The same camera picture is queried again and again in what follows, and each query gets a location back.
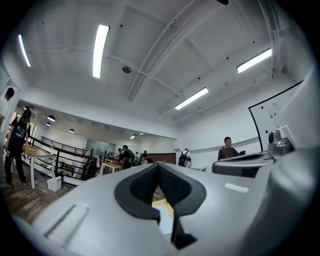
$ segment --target whiteboard frame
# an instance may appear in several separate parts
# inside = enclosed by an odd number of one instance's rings
[[[269,101],[269,100],[271,100],[271,99],[273,99],[273,98],[275,98],[275,97],[277,97],[277,96],[279,96],[279,95],[281,95],[281,94],[283,94],[283,93],[285,93],[285,92],[289,91],[290,89],[292,89],[292,88],[294,88],[294,87],[296,87],[296,86],[300,85],[303,81],[304,81],[304,80],[302,80],[302,81],[300,81],[300,82],[296,83],[295,85],[293,85],[293,86],[289,87],[288,89],[285,89],[285,90],[284,90],[284,91],[282,91],[282,92],[279,92],[278,94],[276,94],[276,95],[274,95],[274,96],[272,96],[272,97],[270,97],[270,98],[267,98],[267,99],[265,99],[265,100],[263,100],[263,101],[261,101],[261,102],[259,102],[259,103],[257,103],[257,104],[254,104],[254,105],[252,105],[252,106],[248,107],[248,109],[249,109],[249,111],[250,111],[250,114],[251,114],[251,117],[252,117],[252,119],[253,119],[253,122],[254,122],[255,128],[256,128],[256,132],[258,133],[261,152],[263,152],[263,151],[264,151],[264,148],[263,148],[263,146],[262,146],[262,141],[261,141],[261,137],[260,137],[260,132],[259,132],[259,129],[258,129],[258,126],[257,126],[256,120],[255,120],[255,117],[254,117],[254,115],[252,114],[251,108],[253,108],[253,107],[257,106],[257,105],[260,105],[261,103],[267,102],[267,101]]]

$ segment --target black cap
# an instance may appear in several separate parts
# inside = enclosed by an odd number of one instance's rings
[[[30,117],[31,117],[31,111],[30,111],[30,109],[27,108],[27,109],[23,112],[22,117],[29,120]]]

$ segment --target black pants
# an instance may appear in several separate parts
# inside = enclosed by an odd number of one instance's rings
[[[22,167],[21,153],[18,153],[18,152],[8,151],[8,153],[5,156],[5,161],[4,161],[5,179],[9,183],[12,182],[11,162],[13,157],[15,159],[16,169],[18,171],[19,178],[22,182],[25,182],[26,177],[24,176],[24,169]]]

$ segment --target window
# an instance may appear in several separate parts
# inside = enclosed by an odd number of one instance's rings
[[[13,122],[13,120],[15,120],[16,117],[21,117],[21,115],[14,111],[13,115],[11,117],[10,123],[9,123],[8,131],[6,132],[5,142],[7,142],[7,137],[8,137],[8,134],[9,134],[9,130],[11,128],[11,123]],[[33,122],[30,122],[30,136],[34,136],[35,129],[36,129],[36,124],[33,123]]]

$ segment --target white shirt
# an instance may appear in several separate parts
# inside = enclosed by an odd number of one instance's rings
[[[7,117],[8,111],[9,111],[8,101],[5,98],[1,97],[0,98],[0,117],[3,117],[2,125],[0,127],[1,132],[4,130],[5,119],[8,118]]]
[[[182,154],[186,155],[188,158],[191,158],[191,154],[190,154],[190,152],[187,151],[187,150],[183,150],[183,151],[182,151]]]

